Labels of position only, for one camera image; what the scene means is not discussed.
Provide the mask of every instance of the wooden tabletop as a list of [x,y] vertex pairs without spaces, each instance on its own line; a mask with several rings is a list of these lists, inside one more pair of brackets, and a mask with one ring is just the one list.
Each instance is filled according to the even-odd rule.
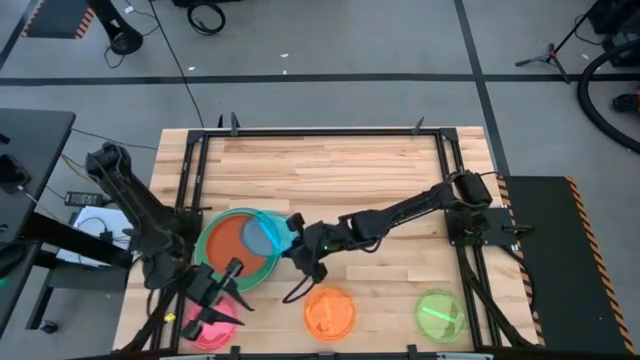
[[[457,130],[465,167],[494,170],[483,129]],[[166,205],[175,203],[187,132],[164,130],[162,134],[150,188]],[[192,173],[198,153],[196,149]],[[300,212],[307,224],[336,223],[340,215],[389,206],[441,181],[435,140],[429,136],[214,138],[209,144],[201,206],[213,208],[205,212],[205,226],[221,212],[238,207],[285,215]],[[492,206],[500,206],[495,178],[486,176],[485,182],[494,198]],[[187,199],[193,185],[192,176]],[[535,343],[518,264],[496,248],[487,247],[484,254],[496,303],[520,333]],[[241,346],[243,353],[404,352],[408,344],[416,344],[418,351],[472,349],[468,324],[455,343],[446,345],[429,341],[415,326],[416,301],[426,291],[446,290],[464,301],[442,212],[392,230],[374,254],[337,253],[323,262],[329,271],[323,285],[338,286],[353,298],[357,319],[349,336],[335,343],[317,340],[303,323],[304,299],[282,304],[302,278],[291,260],[282,259],[266,282],[243,294],[256,311],[237,307],[246,326],[239,327],[232,343],[219,351],[228,353],[230,345]],[[140,269],[133,269],[114,348],[126,344],[146,320],[148,292],[142,283]],[[488,344],[484,309],[476,303]],[[186,341],[180,350],[198,352]]]

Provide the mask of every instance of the yellow black hazard stripe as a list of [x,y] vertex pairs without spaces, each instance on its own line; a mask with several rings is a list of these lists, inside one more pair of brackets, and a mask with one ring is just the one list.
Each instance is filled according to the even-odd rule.
[[[500,189],[500,196],[502,197],[502,203],[509,210],[509,215],[511,216],[511,222],[513,225],[516,224],[516,221],[513,217],[513,210],[511,209],[511,199],[509,198],[509,191],[507,190],[507,184],[504,181],[502,176],[498,176],[498,188]],[[522,247],[520,246],[520,241],[518,241],[518,250],[514,251],[514,254],[524,261],[524,254],[520,250]],[[531,287],[531,280],[529,280],[529,275],[527,271],[520,265],[520,275],[522,276],[522,284],[524,285],[524,291],[527,293],[527,299],[529,300],[529,306],[533,302],[533,288]],[[531,309],[531,317],[533,318],[533,327],[536,329],[536,335],[538,336],[538,344],[544,346],[544,337],[542,336],[542,326],[540,326],[540,318],[538,317],[538,312],[534,309]]]
[[42,5],[44,4],[45,1],[46,0],[40,1],[40,4],[38,4],[38,6],[36,6],[36,9],[33,10],[33,14],[31,14],[31,17],[29,18],[29,22],[27,22],[27,25],[24,27],[24,29],[22,29],[22,37],[28,37],[29,36],[29,27],[31,26],[31,23],[33,22],[33,19],[35,19],[36,15],[38,15],[38,12],[42,8]]
[[96,16],[96,13],[93,12],[93,9],[87,8],[87,12],[84,13],[80,25],[78,25],[78,29],[76,30],[76,40],[84,37],[84,34],[89,30],[89,25],[91,25],[91,20],[93,20],[94,16]]
[[635,349],[631,342],[631,336],[629,335],[629,330],[627,330],[627,325],[624,322],[624,318],[622,317],[622,310],[620,309],[620,305],[618,305],[618,300],[616,299],[616,294],[613,291],[613,285],[609,280],[609,276],[607,275],[607,269],[604,266],[604,261],[602,260],[602,256],[600,255],[600,248],[598,247],[598,243],[596,242],[596,238],[593,235],[593,231],[591,230],[591,223],[589,222],[589,218],[587,217],[587,211],[584,209],[584,205],[582,203],[582,197],[578,192],[578,186],[576,185],[576,181],[572,177],[567,177],[567,181],[569,182],[569,187],[571,188],[571,192],[573,193],[573,198],[576,201],[576,207],[578,208],[578,213],[582,218],[582,225],[584,226],[584,231],[587,235],[587,239],[589,239],[589,245],[591,246],[591,250],[593,251],[593,258],[596,261],[596,265],[598,266],[598,271],[600,272],[600,279],[602,280],[602,284],[604,285],[607,296],[609,297],[609,304],[611,305],[611,309],[613,310],[613,314],[618,322],[618,328],[620,330],[620,334],[624,338],[624,346],[631,353],[635,354]]
[[[31,14],[31,18],[29,18],[29,22],[22,30],[22,37],[29,37],[29,27],[31,26],[33,19],[35,19],[36,16],[38,15],[40,8],[42,8],[42,5],[45,3],[45,1],[46,0],[42,0],[40,4],[38,4],[36,9],[33,11],[33,14]],[[76,29],[76,34],[75,34],[76,40],[82,39],[84,37],[84,35],[89,30],[89,25],[91,25],[91,20],[93,20],[95,16],[96,16],[96,13],[93,11],[93,9],[87,8],[87,11],[82,17],[82,20],[80,20],[80,24],[78,24],[78,28]]]

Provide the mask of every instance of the pink object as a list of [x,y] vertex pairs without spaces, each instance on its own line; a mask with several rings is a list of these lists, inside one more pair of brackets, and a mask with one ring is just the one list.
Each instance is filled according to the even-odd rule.
[[[189,320],[193,320],[198,316],[198,314],[200,313],[200,309],[200,306],[193,303],[191,304],[191,307],[187,312],[185,325]],[[216,305],[214,309],[225,315],[229,315],[237,319],[236,309],[231,300],[227,298],[223,297],[220,303]],[[200,336],[198,337],[198,339],[196,339],[196,341],[191,342],[191,344],[201,350],[214,351],[226,345],[231,340],[235,332],[236,325],[234,324],[204,324],[202,325],[202,332],[200,333]]]

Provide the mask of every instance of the gray floor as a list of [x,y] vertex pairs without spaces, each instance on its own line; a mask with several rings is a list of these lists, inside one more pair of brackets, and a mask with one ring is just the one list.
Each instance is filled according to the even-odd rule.
[[[124,9],[123,0],[113,0]],[[27,0],[0,4],[0,48],[18,23]],[[148,11],[146,1],[133,0]],[[555,74],[548,66],[515,68],[559,42],[590,0],[464,0],[482,70],[486,74]],[[227,27],[215,37],[195,34],[184,9],[156,2],[160,21],[187,76],[347,73],[470,74],[471,66],[454,3],[449,0],[245,0],[223,4]],[[153,19],[125,18],[140,31]],[[590,29],[585,37],[596,39]],[[0,78],[106,78],[177,76],[162,34],[145,38],[140,51],[118,69],[104,63],[107,39],[94,21],[82,40],[19,38]],[[572,39],[560,59],[570,73],[601,53]],[[117,60],[110,56],[110,61]],[[601,73],[620,71],[603,65]],[[611,113],[608,102],[637,84],[592,85],[596,106],[640,139],[637,116]],[[558,82],[489,83],[491,104],[513,175],[570,175],[577,179],[594,232],[636,345],[640,344],[640,243],[635,235],[640,175],[638,156],[599,133],[581,112],[575,85]],[[196,84],[191,90],[205,125],[219,114],[238,114],[245,127],[412,125],[485,126],[473,82],[377,81]],[[154,145],[163,128],[198,127],[183,85],[0,86],[0,107],[56,109],[78,115],[75,127],[120,141]],[[81,161],[100,140],[73,133],[64,153]],[[148,182],[155,153],[131,149],[134,171]],[[62,162],[49,186],[59,193],[93,190]],[[72,209],[50,192],[43,205],[61,218]],[[23,330],[43,279],[35,270],[5,336],[0,353],[13,359],[65,359],[110,350],[122,293],[60,291],[46,317],[59,333]]]

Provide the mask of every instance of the black table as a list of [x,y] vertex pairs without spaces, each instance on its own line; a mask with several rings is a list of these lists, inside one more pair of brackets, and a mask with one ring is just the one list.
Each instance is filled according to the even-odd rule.
[[[61,111],[0,109],[0,133],[11,140],[0,145],[0,154],[10,154],[24,167],[31,180],[24,188],[36,199],[40,198],[53,172],[58,157],[71,133],[75,114]],[[23,193],[0,191],[0,243],[15,241],[35,208]],[[13,308],[40,251],[40,244],[28,246],[27,256],[0,287],[0,336],[4,332]]]
[[[69,138],[75,117],[71,112],[0,109],[0,134],[10,139],[8,144],[0,143],[0,154],[12,155],[29,173],[30,180],[24,188],[36,199],[40,198],[46,187]],[[28,329],[39,327],[53,288],[59,287],[50,284],[55,273],[53,270],[68,273],[69,267],[76,266],[58,261],[55,254],[42,251],[42,242],[121,268],[127,267],[127,261],[129,266],[131,264],[130,255],[120,248],[35,213],[34,209],[34,202],[23,192],[7,194],[0,191],[0,229],[4,229],[0,231],[0,244],[18,243],[26,247],[25,258],[0,283],[0,337],[34,265],[52,271],[49,271],[36,301]],[[116,258],[126,261],[118,264],[113,261]],[[95,278],[88,281],[75,279],[76,282],[95,282]]]

